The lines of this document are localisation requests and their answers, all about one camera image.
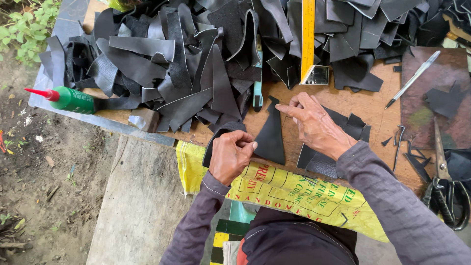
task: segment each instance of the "yellow ruler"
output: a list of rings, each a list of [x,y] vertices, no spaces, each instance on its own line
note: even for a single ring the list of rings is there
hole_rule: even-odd
[[[314,16],[316,14],[316,0],[303,0],[302,2],[302,58],[301,79],[314,63]]]

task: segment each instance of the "red nozzle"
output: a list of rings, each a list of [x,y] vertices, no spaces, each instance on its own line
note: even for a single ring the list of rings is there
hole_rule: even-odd
[[[24,90],[38,94],[43,96],[46,100],[49,101],[58,101],[59,100],[59,92],[51,90],[51,89],[46,89],[45,91],[42,90],[36,90],[36,89],[30,89],[30,88],[25,88]]]

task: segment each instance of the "wooden board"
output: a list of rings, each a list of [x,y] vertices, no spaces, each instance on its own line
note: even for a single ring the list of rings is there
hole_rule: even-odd
[[[87,264],[158,264],[191,197],[175,149],[121,136]]]
[[[88,28],[91,28],[94,23],[94,12],[102,11],[106,9],[106,7],[107,6],[103,5],[97,0],[90,0],[90,5],[85,16],[84,25],[86,25]],[[318,100],[327,108],[335,110],[345,116],[348,116],[350,112],[353,112],[355,115],[361,117],[364,122],[370,124],[372,126],[370,147],[392,168],[394,165],[394,157],[396,155],[396,147],[393,146],[392,142],[390,142],[386,147],[383,147],[381,142],[391,136],[394,136],[394,133],[398,129],[398,124],[401,122],[399,102],[396,102],[386,110],[384,109],[389,100],[400,89],[401,73],[394,73],[392,71],[392,67],[397,65],[399,64],[385,65],[382,60],[375,62],[371,73],[384,80],[380,92],[360,91],[358,93],[353,93],[350,90],[336,90],[333,86],[333,75],[330,76],[328,86],[297,85],[291,91],[288,90],[282,82],[263,83],[262,94],[263,98],[265,99],[263,103],[263,109],[259,113],[255,113],[252,108],[249,110],[249,113],[244,120],[244,124],[247,127],[247,132],[253,136],[257,136],[263,124],[265,123],[268,117],[268,111],[266,110],[267,106],[269,105],[268,95],[279,99],[280,103],[282,104],[288,104],[292,96],[299,92],[305,91],[310,95],[315,95]],[[85,89],[84,91],[95,96],[104,96],[100,90],[90,91]],[[97,115],[127,124],[129,113],[130,111],[108,110],[97,112]],[[298,140],[298,129],[293,123],[292,119],[286,115],[282,114],[281,120],[284,152],[286,157],[285,165],[281,166],[279,164],[275,164],[256,157],[252,158],[252,160],[264,163],[266,165],[276,166],[278,168],[297,174],[320,177],[329,182],[349,186],[346,180],[333,180],[329,177],[324,177],[313,172],[305,172],[303,169],[297,168],[296,164],[302,146],[302,143]],[[163,133],[163,135],[200,146],[206,146],[208,141],[211,139],[212,134],[213,133],[201,123],[197,123],[196,126],[192,127],[190,133],[180,131],[175,134],[171,132]],[[401,148],[402,149],[398,158],[396,175],[402,183],[407,185],[412,189],[412,191],[420,196],[425,188],[425,182],[421,180],[419,175],[414,171],[410,163],[403,155],[403,153],[407,150],[406,143],[402,143]],[[427,169],[431,175],[434,174],[433,167],[428,166]]]

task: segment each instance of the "wooden table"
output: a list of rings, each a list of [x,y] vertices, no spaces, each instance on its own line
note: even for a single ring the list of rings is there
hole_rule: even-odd
[[[102,11],[106,8],[107,6],[105,4],[98,2],[97,0],[90,0],[90,4],[83,23],[86,31],[90,31],[93,27],[95,11]],[[249,113],[244,119],[247,132],[253,136],[257,136],[260,129],[264,125],[265,120],[268,117],[268,111],[266,109],[270,104],[268,95],[279,99],[280,103],[282,104],[288,104],[290,98],[293,95],[305,91],[310,95],[315,95],[319,102],[327,108],[335,110],[345,116],[348,116],[350,112],[353,112],[355,115],[361,117],[364,122],[370,124],[372,127],[369,141],[370,147],[392,168],[394,165],[394,158],[397,147],[393,145],[393,140],[391,140],[391,142],[386,147],[383,147],[381,142],[391,136],[394,136],[394,133],[398,130],[398,124],[400,124],[401,112],[399,102],[396,102],[386,110],[384,109],[389,100],[400,89],[401,74],[394,73],[392,71],[392,67],[397,65],[399,64],[385,65],[382,60],[375,61],[371,73],[384,80],[384,83],[379,92],[360,91],[358,93],[353,93],[350,90],[336,90],[333,86],[334,82],[332,74],[330,75],[328,86],[296,85],[291,91],[288,90],[282,82],[263,83],[262,94],[265,100],[263,102],[263,109],[259,113],[254,112],[252,108],[249,110]],[[99,89],[85,89],[84,92],[99,98],[106,98],[106,96]],[[96,115],[117,121],[119,123],[127,124],[130,112],[130,110],[103,110],[97,112]],[[330,182],[349,186],[346,180],[334,180],[320,174],[306,172],[303,169],[297,168],[296,164],[302,146],[302,143],[298,139],[298,128],[292,119],[283,113],[281,114],[281,121],[284,153],[286,159],[285,165],[282,166],[255,157],[252,158],[252,160],[297,174],[320,177]],[[197,123],[196,126],[194,124],[189,133],[178,131],[175,134],[172,132],[166,132],[162,134],[199,146],[206,146],[208,141],[211,139],[211,136],[213,135],[213,133],[202,123]],[[396,175],[402,183],[412,189],[412,191],[414,191],[414,193],[416,193],[418,196],[421,196],[423,189],[425,188],[425,182],[421,180],[419,175],[406,160],[406,157],[403,155],[403,153],[406,151],[407,145],[405,142],[402,142]],[[431,153],[433,153],[431,150],[426,150],[425,155],[427,156]],[[427,166],[427,170],[429,171],[429,174],[434,174],[435,170],[433,169],[433,165]]]

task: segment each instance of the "soil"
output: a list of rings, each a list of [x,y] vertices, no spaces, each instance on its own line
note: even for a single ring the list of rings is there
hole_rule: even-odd
[[[0,265],[85,264],[119,136],[28,106],[23,88],[33,87],[39,65],[19,65],[15,53],[0,62],[0,130],[14,153],[0,151],[0,213],[26,219],[16,241],[32,249],[0,248]]]

